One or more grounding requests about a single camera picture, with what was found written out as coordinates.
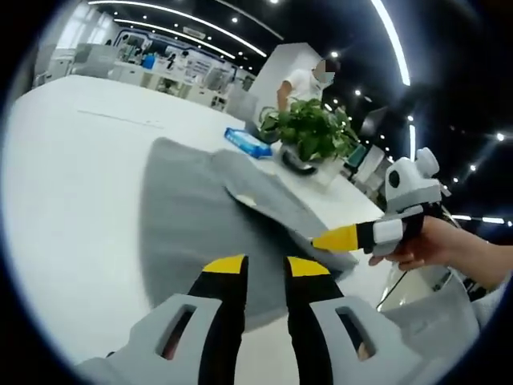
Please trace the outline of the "person's right hand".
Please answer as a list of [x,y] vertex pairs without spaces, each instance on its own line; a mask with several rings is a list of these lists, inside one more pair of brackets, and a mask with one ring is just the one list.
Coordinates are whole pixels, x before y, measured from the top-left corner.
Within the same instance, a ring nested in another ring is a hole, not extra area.
[[426,265],[448,265],[450,255],[454,251],[450,235],[458,235],[458,231],[458,228],[441,219],[424,217],[418,235],[402,241],[392,253],[384,257],[372,256],[369,266],[390,261],[401,271],[406,272]]

